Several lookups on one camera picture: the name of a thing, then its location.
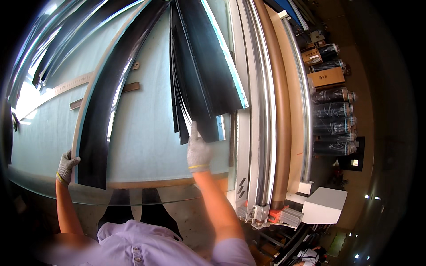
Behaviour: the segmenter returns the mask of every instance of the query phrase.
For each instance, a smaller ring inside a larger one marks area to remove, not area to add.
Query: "metal bracket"
[[[253,215],[253,219],[251,220],[251,225],[254,228],[261,229],[263,227],[269,227],[269,224],[268,224],[269,208],[270,208],[269,204],[267,204],[266,206],[259,206],[259,205],[253,206],[254,215]]]

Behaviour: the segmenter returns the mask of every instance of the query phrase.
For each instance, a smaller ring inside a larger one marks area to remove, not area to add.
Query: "concrete floor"
[[[56,200],[25,191],[26,197],[35,208],[43,214],[52,232],[59,232]],[[183,242],[203,257],[209,257],[214,242],[213,227],[208,220],[202,198],[164,204],[167,212],[178,223]],[[107,206],[74,204],[83,232],[97,239],[98,221]],[[141,218],[143,206],[132,206],[135,220]]]

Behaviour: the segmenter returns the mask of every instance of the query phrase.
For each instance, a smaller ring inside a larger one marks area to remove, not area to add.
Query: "forearm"
[[[216,242],[233,237],[244,239],[235,211],[210,171],[195,172],[193,177],[203,194],[207,214],[216,232]]]
[[[60,232],[65,234],[84,235],[83,230],[72,205],[68,188],[56,180],[56,206]]]

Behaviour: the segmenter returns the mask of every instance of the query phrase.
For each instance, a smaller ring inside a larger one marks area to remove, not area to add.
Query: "lavender shirt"
[[[174,237],[180,239],[168,228],[136,220],[105,223],[98,232],[102,252],[85,265],[256,265],[242,239],[229,238],[217,243],[209,262]]]

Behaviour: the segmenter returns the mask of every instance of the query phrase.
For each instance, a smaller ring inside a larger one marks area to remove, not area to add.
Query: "cardboard box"
[[[325,43],[324,40],[321,40],[321,41],[317,42],[317,47],[323,47],[325,45],[326,45],[326,43]]]
[[[343,76],[341,67],[309,73],[308,77],[312,79],[315,87],[322,87],[345,82],[345,77]]]
[[[303,62],[307,66],[312,66],[322,63],[320,52],[317,48],[305,51],[302,53]]]

